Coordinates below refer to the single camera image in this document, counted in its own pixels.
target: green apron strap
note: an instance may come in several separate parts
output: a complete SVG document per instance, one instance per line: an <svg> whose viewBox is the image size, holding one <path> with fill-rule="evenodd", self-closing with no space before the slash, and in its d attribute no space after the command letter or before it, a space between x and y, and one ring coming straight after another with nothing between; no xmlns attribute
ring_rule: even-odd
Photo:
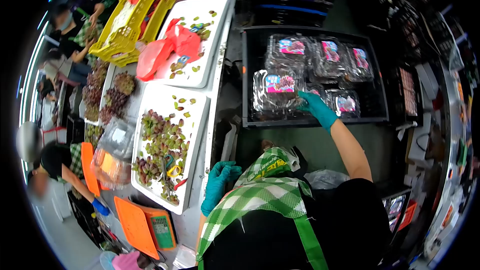
<svg viewBox="0 0 480 270"><path fill-rule="evenodd" d="M83 9L81 9L81 8L79 8L79 7L76 8L75 10L76 10L77 12L79 12L81 15L84 15L84 16L87 17L87 18L90 17L90 15L88 15L88 14L86 13L86 11L84 11Z"/></svg>
<svg viewBox="0 0 480 270"><path fill-rule="evenodd" d="M310 225L307 215L295 218L293 221L297 226L298 235L300 236L303 249L305 249L311 267L314 270L327 270L328 266L325 261L324 253L320 247L320 243L318 243L314 229Z"/></svg>

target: red plastic bag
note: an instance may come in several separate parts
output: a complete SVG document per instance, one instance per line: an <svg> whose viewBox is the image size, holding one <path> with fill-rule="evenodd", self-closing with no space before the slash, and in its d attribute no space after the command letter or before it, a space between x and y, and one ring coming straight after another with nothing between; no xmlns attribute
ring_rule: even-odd
<svg viewBox="0 0 480 270"><path fill-rule="evenodd" d="M157 70L162 69L173 48L170 39L159 39L148 43L138 57L137 78L141 81L152 80Z"/></svg>
<svg viewBox="0 0 480 270"><path fill-rule="evenodd" d="M191 32L183 25L174 25L180 19L173 19L165 32L166 38L173 44L173 50L180 57L179 61L186 64L198 60L200 49L200 36Z"/></svg>

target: teal rubber glove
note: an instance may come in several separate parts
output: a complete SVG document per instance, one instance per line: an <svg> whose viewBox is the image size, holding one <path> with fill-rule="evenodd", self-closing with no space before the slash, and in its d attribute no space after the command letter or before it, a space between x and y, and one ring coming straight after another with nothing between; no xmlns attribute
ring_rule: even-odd
<svg viewBox="0 0 480 270"><path fill-rule="evenodd" d="M224 196L225 183L236 180L242 174L240 166L234 166L235 161L219 161L208 174L205 199L201 204L201 213L208 217Z"/></svg>
<svg viewBox="0 0 480 270"><path fill-rule="evenodd" d="M304 112L310 112L315 118L317 118L321 126L330 133L330 127L338 118L337 114L330 110L317 94L298 91L298 96L306 100L306 102L299 105L297 109Z"/></svg>

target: black shirt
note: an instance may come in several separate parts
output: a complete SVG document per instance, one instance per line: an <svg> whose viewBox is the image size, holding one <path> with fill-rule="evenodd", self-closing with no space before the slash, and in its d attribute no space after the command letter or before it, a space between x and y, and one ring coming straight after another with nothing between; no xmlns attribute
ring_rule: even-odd
<svg viewBox="0 0 480 270"><path fill-rule="evenodd" d="M85 13L87 13L88 15L92 15L95 9L95 4L82 6L81 9L84 10ZM60 36L60 45L58 46L58 49L67 58L71 57L74 51L80 52L84 49L84 47L78 45L71 39L75 38L78 35L85 21L89 21L89 17L83 15L78 10L75 10L72 12L72 18L73 18L73 21L75 21L75 24L77 26L72 28L68 33Z"/></svg>
<svg viewBox="0 0 480 270"><path fill-rule="evenodd" d="M67 145L50 142L42 149L40 163L48 175L58 180L62 177L62 164L70 167L72 164L72 155Z"/></svg>
<svg viewBox="0 0 480 270"><path fill-rule="evenodd" d="M374 269L391 239L375 185L351 179L333 190L314 190L314 196L302 198L328 269ZM244 230L237 219L210 244L203 255L205 270L312 269L293 219L254 210L242 223Z"/></svg>

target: stainless steel table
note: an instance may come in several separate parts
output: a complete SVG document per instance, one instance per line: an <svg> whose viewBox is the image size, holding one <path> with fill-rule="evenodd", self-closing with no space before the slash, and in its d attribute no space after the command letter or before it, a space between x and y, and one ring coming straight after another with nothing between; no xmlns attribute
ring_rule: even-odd
<svg viewBox="0 0 480 270"><path fill-rule="evenodd" d="M193 182L191 185L189 207L181 215L176 215L172 213L172 219L177 235L178 244L183 244L186 247L194 250L196 246L197 232L200 222L200 205L202 204L202 201L204 199L204 190L208 179L208 175L206 175L206 170L210 167L211 162L219 85L222 75L223 59L225 56L225 50L227 48L227 38L229 35L231 21L234 14L235 1L236 0L228 0L226 4L225 22L223 24L223 28L219 28L221 34L218 44L214 44L214 46L216 47L216 56L214 56L213 61L216 61L216 63L212 64L213 68L210 71L207 86L204 88L191 89L201 92L210 98L210 109L208 113L207 123L203 128L203 135L201 137L201 144L196 161L195 172L193 173L191 178L193 179ZM115 67L114 76L118 73L125 71L127 71L129 74L135 75L136 66L136 63L128 64L123 68L111 65L111 67ZM136 122L145 85L146 83L139 82L137 88L135 89L135 92L130 96L127 111L127 119L129 120L134 120ZM101 196L107 202L107 204L116 216L118 215L115 204L113 202L114 196L118 196L121 198L130 196L136 201L141 202L145 205L152 207L160 207L157 203L148 199L146 196L134 189L131 184L123 190L102 191ZM177 250L165 251L162 253L167 259L166 264L171 269L172 262L174 261L177 254Z"/></svg>

